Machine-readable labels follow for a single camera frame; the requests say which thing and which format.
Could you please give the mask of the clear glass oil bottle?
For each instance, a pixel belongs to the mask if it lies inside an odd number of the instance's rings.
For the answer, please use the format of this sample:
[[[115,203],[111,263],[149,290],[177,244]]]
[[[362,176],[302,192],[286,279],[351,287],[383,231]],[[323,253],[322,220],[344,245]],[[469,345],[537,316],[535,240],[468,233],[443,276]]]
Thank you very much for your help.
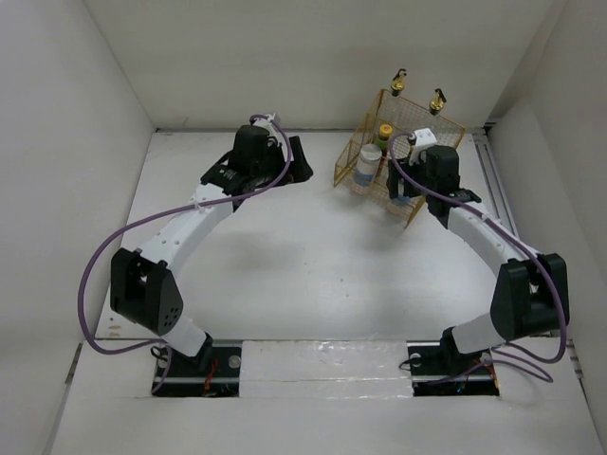
[[[428,103],[428,108],[423,116],[423,119],[420,123],[421,128],[429,128],[433,132],[436,130],[438,125],[441,122],[441,113],[447,99],[441,88],[436,88],[434,90],[434,95]]]

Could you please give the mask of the spice jar silver lid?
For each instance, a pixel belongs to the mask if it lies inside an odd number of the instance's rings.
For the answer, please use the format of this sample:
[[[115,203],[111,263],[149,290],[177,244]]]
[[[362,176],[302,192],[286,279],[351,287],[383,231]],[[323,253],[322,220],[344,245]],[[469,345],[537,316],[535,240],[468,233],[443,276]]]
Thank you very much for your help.
[[[374,180],[380,162],[381,152],[373,144],[365,144],[359,150],[355,168],[354,182],[362,187],[368,187]]]
[[[409,204],[411,197],[405,192],[404,181],[398,181],[391,192],[391,201],[394,206],[404,207]]]

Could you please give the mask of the brown sauce bottle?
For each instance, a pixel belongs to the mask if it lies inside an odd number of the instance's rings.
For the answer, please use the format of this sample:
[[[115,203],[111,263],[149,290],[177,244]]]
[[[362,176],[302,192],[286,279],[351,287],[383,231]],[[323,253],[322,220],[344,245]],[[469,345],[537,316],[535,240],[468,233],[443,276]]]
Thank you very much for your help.
[[[393,126],[389,123],[382,123],[377,130],[377,134],[373,143],[379,148],[381,155],[380,160],[383,161],[387,156],[387,148],[391,135],[393,134]]]

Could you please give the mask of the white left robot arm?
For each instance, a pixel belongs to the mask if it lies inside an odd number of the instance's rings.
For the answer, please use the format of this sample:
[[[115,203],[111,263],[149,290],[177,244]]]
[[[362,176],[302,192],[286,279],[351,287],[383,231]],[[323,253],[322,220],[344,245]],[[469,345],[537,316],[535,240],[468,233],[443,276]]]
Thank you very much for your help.
[[[111,309],[165,340],[186,373],[205,373],[212,362],[212,337],[185,316],[177,272],[204,238],[238,210],[244,195],[267,185],[303,183],[312,175],[298,136],[284,137],[267,118],[241,126],[231,149],[201,177],[192,208],[137,249],[114,254]]]

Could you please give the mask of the glass oil bottle dark liquid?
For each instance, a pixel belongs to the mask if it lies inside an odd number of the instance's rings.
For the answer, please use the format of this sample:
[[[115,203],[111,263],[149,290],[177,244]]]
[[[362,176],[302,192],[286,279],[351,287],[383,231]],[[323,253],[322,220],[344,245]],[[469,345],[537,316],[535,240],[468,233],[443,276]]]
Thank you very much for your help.
[[[400,113],[400,95],[405,88],[407,70],[399,68],[392,78],[390,91],[383,97],[382,114],[387,123],[396,125]]]

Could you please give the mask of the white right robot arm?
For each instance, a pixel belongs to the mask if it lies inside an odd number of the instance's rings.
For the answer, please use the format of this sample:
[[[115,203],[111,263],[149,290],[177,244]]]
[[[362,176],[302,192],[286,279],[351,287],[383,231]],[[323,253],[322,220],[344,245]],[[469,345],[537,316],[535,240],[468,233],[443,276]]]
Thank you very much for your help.
[[[466,323],[446,329],[437,359],[449,373],[460,373],[491,348],[516,348],[518,340],[557,330],[553,364],[566,350],[570,320],[567,270],[564,259],[542,254],[508,231],[474,192],[460,184],[459,155],[448,146],[434,145],[414,160],[390,159],[390,191],[421,195],[429,213],[467,244],[496,277],[488,310]]]

